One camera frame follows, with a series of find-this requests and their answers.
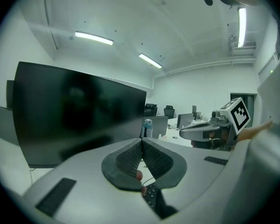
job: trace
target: computer monitor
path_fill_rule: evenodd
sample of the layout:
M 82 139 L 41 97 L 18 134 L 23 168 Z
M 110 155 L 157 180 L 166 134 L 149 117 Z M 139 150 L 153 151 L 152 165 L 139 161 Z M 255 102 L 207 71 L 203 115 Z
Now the computer monitor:
M 201 112 L 194 113 L 194 120 L 198 120 L 201 117 Z
M 197 106 L 196 105 L 192 105 L 192 113 L 196 113 L 197 112 Z
M 19 62 L 14 125 L 31 168 L 141 134 L 146 92 L 104 78 Z
M 196 113 L 196 120 L 200 119 L 201 118 L 201 112 L 197 112 Z
M 7 108 L 13 107 L 13 91 L 14 91 L 14 81 L 7 80 L 6 82 L 6 106 Z
M 194 114 L 179 114 L 177 116 L 177 129 L 181 129 L 185 126 L 188 126 L 192 123 L 193 121 Z
M 161 136 L 166 135 L 168 116 L 144 117 L 143 123 L 146 119 L 151 119 L 153 122 L 153 138 L 157 139 L 159 134 L 161 134 Z

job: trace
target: ceiling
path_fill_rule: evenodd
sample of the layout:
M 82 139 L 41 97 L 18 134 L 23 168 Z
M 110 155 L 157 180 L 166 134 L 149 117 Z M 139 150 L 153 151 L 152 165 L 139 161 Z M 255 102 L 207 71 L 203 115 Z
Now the ceiling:
M 219 0 L 43 0 L 56 45 L 90 59 L 159 75 L 173 69 L 230 56 L 238 32 L 237 8 Z M 246 41 L 262 41 L 267 11 L 247 8 Z M 84 31 L 114 40 L 112 46 L 74 36 Z M 138 57 L 159 62 L 157 69 Z

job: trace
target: office chair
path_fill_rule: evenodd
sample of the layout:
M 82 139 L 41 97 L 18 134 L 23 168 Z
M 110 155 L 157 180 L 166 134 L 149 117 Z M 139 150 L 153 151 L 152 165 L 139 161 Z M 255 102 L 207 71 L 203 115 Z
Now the office chair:
M 156 116 L 158 111 L 157 105 L 146 104 L 144 109 L 144 117 Z
M 168 116 L 168 119 L 173 119 L 174 111 L 175 111 L 175 109 L 173 108 L 173 106 L 167 105 L 166 108 L 164 109 L 164 115 Z

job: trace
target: fluorescent light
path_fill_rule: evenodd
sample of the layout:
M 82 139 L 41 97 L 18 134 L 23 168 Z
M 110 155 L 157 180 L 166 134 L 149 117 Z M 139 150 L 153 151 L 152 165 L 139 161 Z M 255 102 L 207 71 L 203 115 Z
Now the fluorescent light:
M 243 47 L 246 35 L 247 13 L 246 8 L 238 9 L 239 18 L 239 35 L 238 35 L 238 47 Z
M 157 62 L 153 61 L 152 59 L 150 59 L 149 57 L 147 57 L 143 53 L 141 53 L 139 55 L 139 57 L 144 59 L 144 60 L 146 60 L 147 62 L 151 63 L 152 65 L 156 66 L 157 68 L 162 68 L 162 66 L 160 64 L 158 64 Z
M 75 32 L 75 36 L 91 39 L 91 40 L 94 40 L 94 41 L 97 41 L 97 42 L 102 42 L 102 43 L 105 43 L 105 44 L 108 44 L 108 45 L 113 44 L 113 41 L 110 40 L 110 39 L 103 38 L 101 36 L 93 35 L 93 34 L 86 33 L 86 32 Z

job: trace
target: black pad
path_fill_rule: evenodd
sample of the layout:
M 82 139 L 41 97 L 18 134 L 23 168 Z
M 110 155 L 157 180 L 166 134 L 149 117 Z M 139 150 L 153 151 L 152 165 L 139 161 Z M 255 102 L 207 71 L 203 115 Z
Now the black pad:
M 183 157 L 143 138 L 108 154 L 102 162 L 102 172 L 118 189 L 140 192 L 142 185 L 136 175 L 141 158 L 160 189 L 175 187 L 187 171 Z
M 40 202 L 36 208 L 49 217 L 52 217 L 70 190 L 75 185 L 76 180 L 63 178 Z
M 221 164 L 221 165 L 224 165 L 224 166 L 228 162 L 228 160 L 226 160 L 226 159 L 219 159 L 219 158 L 210 157 L 210 156 L 205 157 L 204 160 L 206 160 L 208 162 L 213 162 L 213 163 L 216 163 L 216 164 Z

